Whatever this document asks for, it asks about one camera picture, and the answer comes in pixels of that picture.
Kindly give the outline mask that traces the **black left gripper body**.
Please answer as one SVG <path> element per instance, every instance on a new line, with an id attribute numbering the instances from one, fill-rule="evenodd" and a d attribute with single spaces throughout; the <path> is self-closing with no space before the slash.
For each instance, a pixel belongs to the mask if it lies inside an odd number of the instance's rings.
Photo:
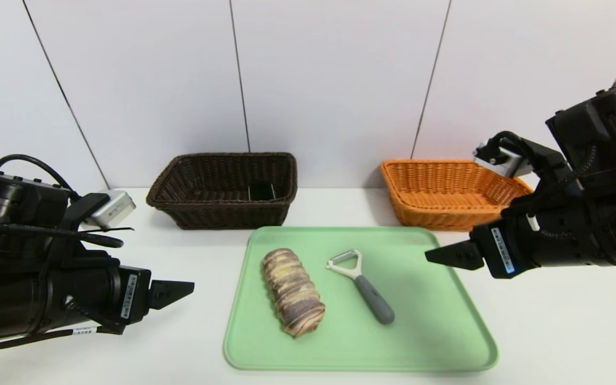
<path id="1" fill-rule="evenodd" d="M 120 334 L 148 314 L 151 271 L 120 264 L 72 264 L 49 271 L 44 331 L 93 321 Z"/>

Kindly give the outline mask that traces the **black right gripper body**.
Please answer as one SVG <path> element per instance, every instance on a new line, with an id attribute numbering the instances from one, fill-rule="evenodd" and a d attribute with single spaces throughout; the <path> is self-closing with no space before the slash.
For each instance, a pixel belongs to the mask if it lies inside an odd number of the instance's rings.
<path id="1" fill-rule="evenodd" d="M 498 221 L 475 227 L 470 238 L 491 275 L 511 279 L 536 268 L 594 265 L 596 225 L 592 203 L 569 203 L 534 213 L 511 210 Z"/>

